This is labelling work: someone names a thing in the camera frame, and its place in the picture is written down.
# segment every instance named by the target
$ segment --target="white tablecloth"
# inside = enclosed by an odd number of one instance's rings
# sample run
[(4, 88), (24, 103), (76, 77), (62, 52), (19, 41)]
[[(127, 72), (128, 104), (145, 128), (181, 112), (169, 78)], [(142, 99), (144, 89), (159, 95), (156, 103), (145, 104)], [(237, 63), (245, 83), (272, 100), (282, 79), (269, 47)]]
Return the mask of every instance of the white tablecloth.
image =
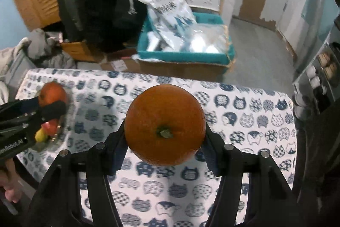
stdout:
[[(181, 86), (202, 105), (206, 120), (226, 143), (242, 151), (270, 152), (290, 186), (296, 159), (292, 101), (285, 93), (244, 87), (113, 71), (30, 70), (17, 98), (33, 98), (45, 82), (58, 81), (72, 91), (72, 101), (61, 136), (63, 143), (43, 152), (27, 150), (18, 155), (40, 181), (60, 150), (84, 151), (104, 141), (125, 118), (130, 103), (142, 91), (168, 83)], [(86, 176), (81, 174), (84, 216), (91, 219)], [(198, 152), (191, 160), (172, 167), (153, 167), (130, 150), (123, 167), (110, 177), (113, 198), (126, 226), (203, 227), (215, 200), (220, 178), (209, 172)], [(247, 205), (248, 174), (244, 174), (237, 223)]]

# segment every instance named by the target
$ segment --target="brown patch on door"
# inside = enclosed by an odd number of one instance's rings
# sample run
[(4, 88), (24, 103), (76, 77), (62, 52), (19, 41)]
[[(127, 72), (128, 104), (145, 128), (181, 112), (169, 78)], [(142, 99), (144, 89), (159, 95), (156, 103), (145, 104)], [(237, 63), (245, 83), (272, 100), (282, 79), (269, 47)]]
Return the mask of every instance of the brown patch on door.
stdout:
[(261, 19), (261, 12), (265, 3), (266, 0), (243, 0), (238, 14), (239, 18), (264, 26), (271, 30), (276, 30), (275, 21), (266, 21), (264, 18)]

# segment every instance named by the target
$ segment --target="gray floor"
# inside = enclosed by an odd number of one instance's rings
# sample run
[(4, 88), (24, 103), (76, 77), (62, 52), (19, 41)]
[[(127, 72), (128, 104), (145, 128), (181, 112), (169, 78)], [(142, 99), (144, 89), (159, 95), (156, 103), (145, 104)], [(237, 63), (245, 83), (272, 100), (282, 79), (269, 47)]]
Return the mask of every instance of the gray floor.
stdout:
[(274, 32), (232, 19), (229, 34), (236, 50), (236, 64), (223, 82), (293, 95), (293, 61), (285, 43)]

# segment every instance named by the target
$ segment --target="screw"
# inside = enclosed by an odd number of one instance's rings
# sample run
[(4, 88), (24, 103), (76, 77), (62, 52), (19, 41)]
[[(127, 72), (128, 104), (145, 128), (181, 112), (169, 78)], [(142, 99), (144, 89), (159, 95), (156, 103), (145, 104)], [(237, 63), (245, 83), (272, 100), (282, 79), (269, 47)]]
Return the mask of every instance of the screw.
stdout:
[(234, 146), (231, 145), (231, 144), (225, 144), (225, 145), (224, 145), (224, 148), (225, 148), (226, 150), (233, 150), (233, 149), (234, 149)]
[(64, 157), (64, 156), (66, 156), (68, 153), (69, 153), (69, 151), (68, 151), (67, 149), (63, 149), (62, 151), (59, 152), (59, 155), (60, 155), (61, 157)]
[(263, 158), (268, 158), (269, 157), (269, 153), (267, 151), (261, 151), (261, 156)]
[(104, 149), (104, 147), (105, 147), (105, 143), (97, 143), (96, 144), (96, 149), (98, 149), (98, 150)]

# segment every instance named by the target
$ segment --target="teal plastic box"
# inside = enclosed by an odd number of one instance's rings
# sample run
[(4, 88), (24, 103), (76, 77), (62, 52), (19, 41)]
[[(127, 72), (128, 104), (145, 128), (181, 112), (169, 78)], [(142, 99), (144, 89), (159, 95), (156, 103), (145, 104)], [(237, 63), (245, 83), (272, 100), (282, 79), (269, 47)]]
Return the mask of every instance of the teal plastic box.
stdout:
[[(223, 24), (219, 15), (208, 13), (193, 13), (196, 17), (197, 23)], [(235, 57), (235, 50), (233, 44), (230, 44), (227, 55), (223, 53), (197, 53), (197, 52), (163, 52), (163, 51), (147, 51), (149, 39), (147, 33), (152, 31), (149, 17), (144, 22), (142, 32), (139, 36), (137, 52), (142, 59), (159, 59), (167, 62), (196, 62), (196, 63), (210, 63), (228, 65)]]

